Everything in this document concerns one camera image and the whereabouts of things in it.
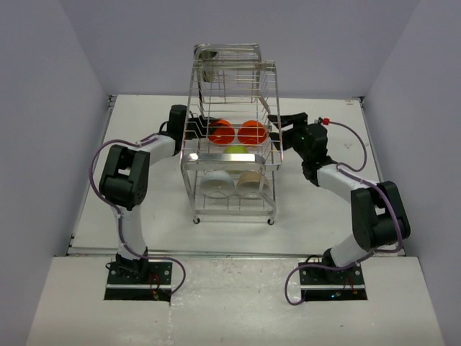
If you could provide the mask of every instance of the dish rack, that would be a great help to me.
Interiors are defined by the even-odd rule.
[[[264,216],[273,224],[277,212],[275,172],[283,161],[274,61],[263,61],[258,45],[196,45],[187,114],[181,171],[194,222],[199,223],[201,215],[230,216],[231,220],[235,216]],[[221,138],[225,144],[213,137],[221,126],[219,120],[227,120],[235,131],[234,137]],[[263,135],[257,131],[238,136],[249,120],[257,122],[256,127]],[[228,149],[233,146],[241,149],[239,139],[249,136],[256,138],[251,145],[244,145],[244,153],[235,154]],[[259,172],[256,197],[205,195],[200,183],[208,172],[216,170],[229,173],[236,186],[242,172]]]

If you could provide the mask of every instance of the white tabletop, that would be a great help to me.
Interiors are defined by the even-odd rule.
[[[163,302],[104,301],[107,257],[56,257],[28,346],[442,346],[415,257],[362,264],[367,301],[290,306],[295,259],[189,259],[187,281]],[[173,269],[173,284],[179,270]],[[299,298],[299,277],[290,285]]]
[[[158,130],[168,119],[170,107],[186,104],[187,97],[122,95],[109,122],[105,140],[136,141]],[[360,104],[356,100],[280,99],[282,115],[306,112],[352,126],[365,140],[370,160],[362,173],[377,180]],[[338,161],[359,167],[362,149],[348,131],[328,127],[328,150]],[[107,151],[97,164],[99,181]],[[250,252],[265,254],[312,254],[323,251],[350,235],[350,205],[332,192],[313,186],[303,176],[300,158],[286,151],[276,172],[277,215],[275,224],[205,222],[194,225],[179,168],[179,156],[151,167],[149,191],[142,204],[143,234],[149,249]],[[81,215],[71,253],[115,253],[117,233],[110,209],[90,191]]]

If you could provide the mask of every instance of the red bowl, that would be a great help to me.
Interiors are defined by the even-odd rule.
[[[247,146],[263,143],[267,138],[264,126],[256,120],[249,120],[242,124],[238,130],[238,140]]]
[[[229,144],[236,137],[236,131],[227,120],[219,119],[210,124],[208,139],[214,144]]]

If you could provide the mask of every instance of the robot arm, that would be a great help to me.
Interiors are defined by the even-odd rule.
[[[344,174],[337,162],[327,155],[328,137],[323,124],[328,124],[328,121],[319,119],[317,123],[308,124],[308,115],[305,113],[281,118],[282,127],[292,125],[291,129],[283,131],[283,149],[293,148],[303,159],[305,178],[351,204],[352,234],[325,251],[322,259],[324,265],[346,267],[365,258],[378,247],[398,241],[391,210],[380,192],[383,192],[395,213],[402,239],[409,237],[410,226],[397,186],[393,182],[368,182],[354,174]],[[269,116],[269,119],[277,121],[276,117]]]
[[[124,243],[119,239],[116,255],[117,271],[146,274],[147,260],[133,254],[147,254],[143,238],[140,204],[148,189],[149,167],[162,159],[176,155],[182,143],[187,107],[171,108],[166,131],[145,138],[139,146],[113,145],[109,149],[99,182],[99,191],[118,210],[111,207],[116,222],[123,231]]]

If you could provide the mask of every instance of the beige bowl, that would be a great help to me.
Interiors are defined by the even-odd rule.
[[[236,192],[243,198],[259,198],[259,182],[263,179],[263,192],[268,193],[270,191],[269,180],[266,177],[261,176],[259,172],[247,171],[242,173],[238,178]]]

